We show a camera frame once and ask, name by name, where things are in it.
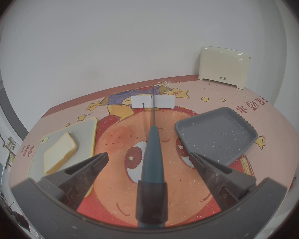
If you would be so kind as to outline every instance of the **table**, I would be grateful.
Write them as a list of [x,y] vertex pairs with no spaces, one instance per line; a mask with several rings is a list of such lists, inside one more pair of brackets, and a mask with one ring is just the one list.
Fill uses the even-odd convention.
[[165,179],[168,183],[167,226],[193,222],[220,211],[193,169],[174,126],[180,120],[227,106],[258,132],[258,139],[230,166],[256,177],[271,177],[287,188],[299,157],[299,137],[287,119],[263,97],[244,88],[181,76],[139,82],[83,96],[49,109],[25,138],[11,168],[9,186],[28,176],[41,138],[91,117],[98,119],[95,154],[109,153],[109,162],[94,183],[94,190],[78,212],[107,223],[136,226],[137,181],[146,148],[146,108],[131,108],[131,95],[148,94],[152,84],[158,95],[174,95],[175,109],[159,109],[159,128]]

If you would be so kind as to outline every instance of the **baking tray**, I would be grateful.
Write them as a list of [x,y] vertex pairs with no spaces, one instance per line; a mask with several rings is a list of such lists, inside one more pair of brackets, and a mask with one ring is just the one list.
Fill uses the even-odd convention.
[[239,114],[222,107],[176,122],[188,153],[197,152],[230,165],[256,141],[256,130]]

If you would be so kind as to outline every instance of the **yellow cutting board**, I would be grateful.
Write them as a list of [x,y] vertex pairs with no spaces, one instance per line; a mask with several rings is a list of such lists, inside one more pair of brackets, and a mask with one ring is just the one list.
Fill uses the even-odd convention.
[[[66,132],[69,132],[78,145],[75,154],[68,159],[57,171],[75,165],[94,155],[94,144],[96,127],[98,121],[96,118],[89,118],[74,125],[70,125],[60,129],[54,133],[44,136],[38,145],[38,148],[33,156],[28,177],[34,179],[36,182],[45,176],[43,171],[43,154],[54,145]],[[93,185],[89,189],[86,196],[92,191]]]

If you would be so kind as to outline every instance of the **white wall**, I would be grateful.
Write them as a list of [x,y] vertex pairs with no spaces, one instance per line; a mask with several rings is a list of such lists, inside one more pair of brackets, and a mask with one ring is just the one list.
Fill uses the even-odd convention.
[[197,74],[201,46],[249,53],[246,86],[271,103],[285,70],[274,0],[16,0],[4,21],[1,74],[28,131],[73,98]]

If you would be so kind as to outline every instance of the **red table edge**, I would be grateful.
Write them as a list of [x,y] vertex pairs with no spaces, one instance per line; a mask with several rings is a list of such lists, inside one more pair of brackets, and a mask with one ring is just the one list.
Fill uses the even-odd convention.
[[176,76],[176,77],[171,77],[171,78],[160,78],[160,79],[155,79],[155,80],[149,80],[149,81],[143,81],[143,82],[136,82],[136,83],[131,83],[127,85],[122,85],[118,87],[114,87],[111,89],[106,89],[106,90],[101,90],[98,92],[94,92],[79,98],[72,99],[70,101],[64,102],[62,104],[59,104],[57,106],[54,106],[50,108],[43,116],[48,116],[53,113],[59,112],[61,110],[67,109],[72,106],[77,106],[83,103],[86,103],[91,100],[95,100],[98,98],[103,98],[112,94],[120,93],[123,91],[127,90],[133,90],[133,89],[138,89],[146,86],[151,86],[153,83],[158,84],[159,82],[161,83],[162,81],[168,81],[168,83],[176,83],[176,82],[189,82],[189,81],[197,81],[198,80],[198,75],[185,75],[185,76]]

